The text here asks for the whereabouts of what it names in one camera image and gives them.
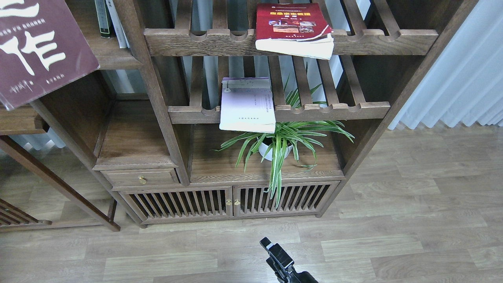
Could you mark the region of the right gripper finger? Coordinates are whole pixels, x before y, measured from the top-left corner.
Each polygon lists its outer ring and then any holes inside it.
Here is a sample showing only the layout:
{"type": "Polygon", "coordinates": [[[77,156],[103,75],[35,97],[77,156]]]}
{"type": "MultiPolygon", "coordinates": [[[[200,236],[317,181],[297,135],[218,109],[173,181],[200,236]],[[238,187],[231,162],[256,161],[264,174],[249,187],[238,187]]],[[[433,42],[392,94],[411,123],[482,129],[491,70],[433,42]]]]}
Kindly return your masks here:
{"type": "Polygon", "coordinates": [[[273,260],[273,258],[269,257],[267,260],[266,260],[266,263],[271,267],[271,269],[273,270],[277,280],[279,281],[283,281],[284,278],[284,274],[283,274],[283,270],[281,269],[281,267],[278,265],[278,263],[273,260]]]}
{"type": "Polygon", "coordinates": [[[262,240],[260,240],[259,243],[268,252],[269,257],[273,258],[273,260],[278,263],[283,272],[290,273],[294,270],[294,260],[286,251],[284,251],[284,249],[282,249],[279,244],[272,244],[272,242],[267,237],[264,237],[262,240]]]}

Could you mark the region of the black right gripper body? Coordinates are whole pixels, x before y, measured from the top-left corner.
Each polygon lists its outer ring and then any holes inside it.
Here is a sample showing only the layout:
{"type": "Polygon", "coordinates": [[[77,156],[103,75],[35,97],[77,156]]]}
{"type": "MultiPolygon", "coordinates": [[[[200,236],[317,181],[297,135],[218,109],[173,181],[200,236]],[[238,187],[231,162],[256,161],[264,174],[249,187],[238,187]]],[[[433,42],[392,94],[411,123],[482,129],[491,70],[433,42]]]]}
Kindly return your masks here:
{"type": "Polygon", "coordinates": [[[280,283],[318,283],[309,272],[279,272],[280,283]]]}

